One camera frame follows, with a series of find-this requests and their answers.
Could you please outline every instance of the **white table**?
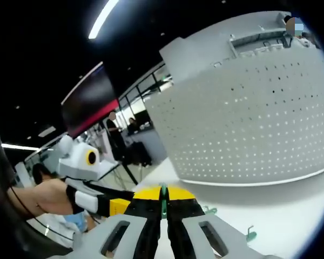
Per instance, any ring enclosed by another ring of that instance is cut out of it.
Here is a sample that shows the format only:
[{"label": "white table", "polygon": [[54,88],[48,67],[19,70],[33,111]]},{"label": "white table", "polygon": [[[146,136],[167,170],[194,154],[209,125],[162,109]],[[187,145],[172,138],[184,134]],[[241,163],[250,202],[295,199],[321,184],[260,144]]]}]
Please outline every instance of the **white table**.
[{"label": "white table", "polygon": [[[254,225],[256,251],[282,258],[295,257],[317,230],[324,217],[324,173],[274,186],[213,187],[184,183],[167,158],[133,190],[164,182],[192,192],[202,206],[216,207],[217,216],[243,234]],[[161,221],[161,238],[155,259],[174,258]]]}]

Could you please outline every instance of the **red stripe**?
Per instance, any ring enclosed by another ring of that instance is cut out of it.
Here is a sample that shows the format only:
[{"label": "red stripe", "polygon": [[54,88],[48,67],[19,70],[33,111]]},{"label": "red stripe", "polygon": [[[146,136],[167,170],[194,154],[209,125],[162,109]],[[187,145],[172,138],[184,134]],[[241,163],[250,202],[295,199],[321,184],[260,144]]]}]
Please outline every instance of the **red stripe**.
[{"label": "red stripe", "polygon": [[119,102],[117,99],[111,101],[109,104],[101,108],[98,112],[96,112],[94,115],[90,116],[87,120],[85,120],[79,127],[77,127],[74,130],[69,130],[69,135],[71,137],[75,137],[82,132],[84,132],[86,129],[88,129],[92,124],[106,116],[109,112],[115,110],[117,107],[119,107]]}]

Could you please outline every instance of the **monitor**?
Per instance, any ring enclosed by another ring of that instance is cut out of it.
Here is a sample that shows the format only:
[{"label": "monitor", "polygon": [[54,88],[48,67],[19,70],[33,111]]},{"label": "monitor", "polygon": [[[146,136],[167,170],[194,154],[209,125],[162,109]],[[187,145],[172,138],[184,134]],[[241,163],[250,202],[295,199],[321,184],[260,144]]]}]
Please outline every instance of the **monitor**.
[{"label": "monitor", "polygon": [[134,114],[134,117],[136,118],[136,121],[139,125],[142,125],[146,122],[150,122],[151,119],[150,119],[150,116],[147,112],[147,110],[144,110],[144,111],[141,111],[141,112],[138,112],[138,113],[135,113]]},{"label": "monitor", "polygon": [[75,138],[119,106],[103,63],[83,77],[62,102],[68,134]]}]

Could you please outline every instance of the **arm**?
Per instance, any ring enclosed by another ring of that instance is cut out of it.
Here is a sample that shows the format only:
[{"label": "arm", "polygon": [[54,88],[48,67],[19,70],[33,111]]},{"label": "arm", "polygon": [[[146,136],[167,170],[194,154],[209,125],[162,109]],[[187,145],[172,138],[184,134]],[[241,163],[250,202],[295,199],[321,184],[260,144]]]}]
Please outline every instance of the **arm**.
[{"label": "arm", "polygon": [[108,128],[109,131],[118,131],[118,128]]},{"label": "arm", "polygon": [[[51,179],[35,187],[8,189],[7,195],[13,206],[27,219],[38,217],[44,213],[58,215],[73,214],[72,205],[66,194],[67,184],[60,179]],[[32,213],[24,208],[21,202]]]},{"label": "arm", "polygon": [[88,231],[90,231],[91,229],[96,227],[95,221],[93,220],[93,218],[90,215],[86,215],[85,218],[86,218],[86,221],[87,221],[87,229],[88,229]]}]

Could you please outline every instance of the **black strap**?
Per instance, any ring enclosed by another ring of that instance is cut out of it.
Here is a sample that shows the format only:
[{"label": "black strap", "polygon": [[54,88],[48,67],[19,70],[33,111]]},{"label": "black strap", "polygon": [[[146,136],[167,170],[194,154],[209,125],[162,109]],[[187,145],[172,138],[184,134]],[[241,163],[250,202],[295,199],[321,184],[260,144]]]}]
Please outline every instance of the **black strap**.
[{"label": "black strap", "polygon": [[98,192],[106,194],[107,197],[110,197],[111,199],[119,198],[119,199],[132,201],[133,196],[134,196],[134,192],[131,192],[129,190],[115,190],[115,189],[111,189],[111,188],[106,188],[104,186],[94,185],[89,182],[85,182],[84,185],[88,186],[91,189],[94,189]]},{"label": "black strap", "polygon": [[97,214],[103,217],[110,216],[110,199],[105,195],[97,195],[98,208]]},{"label": "black strap", "polygon": [[76,204],[76,191],[77,190],[74,187],[67,185],[66,195],[71,203],[73,214],[78,214],[84,211],[83,208]]}]

